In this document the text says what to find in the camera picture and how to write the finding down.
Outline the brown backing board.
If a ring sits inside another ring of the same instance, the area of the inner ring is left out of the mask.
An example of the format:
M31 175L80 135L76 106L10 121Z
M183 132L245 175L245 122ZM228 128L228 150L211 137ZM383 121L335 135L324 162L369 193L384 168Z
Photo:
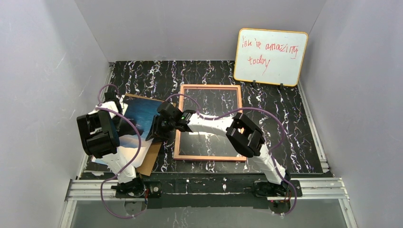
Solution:
M162 143L155 140L146 141L146 137L150 131L153 117L157 115L157 108L162 104L162 100L152 99L148 97L125 94L123 98L124 116L133 118L137 124L144 129L141 137L140 152L136 159L131 163L140 174L150 176L157 155Z

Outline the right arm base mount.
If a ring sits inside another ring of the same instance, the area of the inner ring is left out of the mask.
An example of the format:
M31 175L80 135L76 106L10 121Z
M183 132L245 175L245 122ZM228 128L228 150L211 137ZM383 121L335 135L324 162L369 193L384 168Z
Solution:
M256 181L252 185L252 193L256 197L280 197L282 200L290 200L292 197L302 197L302 188L299 181L292 184L277 185L267 181Z

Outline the sky and sea photo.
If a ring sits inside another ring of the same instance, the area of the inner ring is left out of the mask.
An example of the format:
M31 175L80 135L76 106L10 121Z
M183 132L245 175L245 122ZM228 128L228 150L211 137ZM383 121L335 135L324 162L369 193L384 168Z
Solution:
M138 148L140 148L137 157L131 165L139 173L149 176L153 170L162 143L157 142L156 139L146 140L146 137L151 130L153 117L157 115L157 108L162 101L135 95L124 95L120 99L120 102L122 115L135 125L140 134L141 145L139 145L138 136L131 125L114 113L108 113L113 120L117 120L115 128L119 133L120 146L118 149L126 159L124 164L127 164L135 156Z

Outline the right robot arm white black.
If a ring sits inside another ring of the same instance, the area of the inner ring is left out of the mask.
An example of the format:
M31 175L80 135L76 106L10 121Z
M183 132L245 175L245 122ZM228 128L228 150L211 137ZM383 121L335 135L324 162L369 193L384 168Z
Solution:
M268 182L288 184L290 177L266 145L262 129L242 111L243 108L238 108L221 116L209 116L196 110L181 111L163 102L157 108L146 140L166 141L173 130L227 137L238 154L251 158L258 165Z

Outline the pink wooden photo frame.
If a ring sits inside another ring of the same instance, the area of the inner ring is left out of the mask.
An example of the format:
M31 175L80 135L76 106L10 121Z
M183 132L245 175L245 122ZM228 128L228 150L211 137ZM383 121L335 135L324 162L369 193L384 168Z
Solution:
M237 89L238 90L238 100L239 100L239 105L241 108L242 107L242 97L241 97L241 87L239 85L192 85L192 84L184 84L181 85L181 89L180 89L180 93L183 93L183 89L188 86L188 87L206 87L206 88L219 88L219 89ZM207 159L206 157L192 157L192 156L183 156L180 157L178 155L178 149L179 149L179 140L177 139L177 136L179 135L178 133L179 131L176 132L175 135L175 145L174 145L174 155L173 158L175 160L192 160L192 161L222 161L222 162L245 162L247 160L246 157L243 157L241 155L241 157L237 157L234 158L234 160L229 160L226 159L225 157L210 157L209 159Z

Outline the clear acrylic sheet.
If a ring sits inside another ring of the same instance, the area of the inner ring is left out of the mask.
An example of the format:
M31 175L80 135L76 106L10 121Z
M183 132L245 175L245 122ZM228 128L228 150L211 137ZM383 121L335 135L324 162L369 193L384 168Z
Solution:
M237 89L188 87L183 93L195 99L201 107L202 115L220 116L240 107ZM229 160L241 157L226 136L199 132L178 132L178 155L192 157L225 157Z

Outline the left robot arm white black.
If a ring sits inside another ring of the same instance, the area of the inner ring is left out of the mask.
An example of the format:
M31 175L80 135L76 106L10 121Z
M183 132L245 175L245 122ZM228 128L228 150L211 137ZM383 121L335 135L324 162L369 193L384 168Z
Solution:
M142 136L144 129L136 120L122 118L128 108L117 92L106 92L104 102L96 109L77 117L77 126L84 152L107 164L117 175L120 184L126 184L137 178L135 166L128 164L130 158L125 154L133 151L140 155L137 146L131 146L123 139Z

